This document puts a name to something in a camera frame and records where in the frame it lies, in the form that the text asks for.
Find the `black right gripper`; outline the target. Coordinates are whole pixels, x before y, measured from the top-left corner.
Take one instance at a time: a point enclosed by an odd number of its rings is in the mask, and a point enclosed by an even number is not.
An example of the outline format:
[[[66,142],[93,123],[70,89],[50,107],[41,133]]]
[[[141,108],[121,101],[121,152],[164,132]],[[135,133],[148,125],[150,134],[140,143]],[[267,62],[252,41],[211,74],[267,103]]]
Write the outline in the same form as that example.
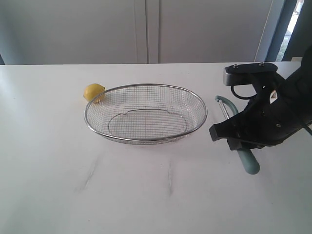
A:
[[[231,151],[275,146],[299,131],[312,132],[312,76],[278,73],[251,77],[256,94],[244,111],[209,128],[212,141],[227,139]]]

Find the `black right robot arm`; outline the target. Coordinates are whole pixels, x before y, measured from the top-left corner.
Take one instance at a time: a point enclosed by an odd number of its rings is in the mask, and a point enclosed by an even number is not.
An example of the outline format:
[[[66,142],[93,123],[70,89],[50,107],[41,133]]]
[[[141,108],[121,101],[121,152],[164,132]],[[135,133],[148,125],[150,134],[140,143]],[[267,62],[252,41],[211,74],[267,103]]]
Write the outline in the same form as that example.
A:
[[[225,67],[223,83],[248,104],[209,128],[212,141],[226,139],[231,150],[261,149],[282,143],[300,129],[312,132],[312,49],[288,78],[277,70],[269,62]]]

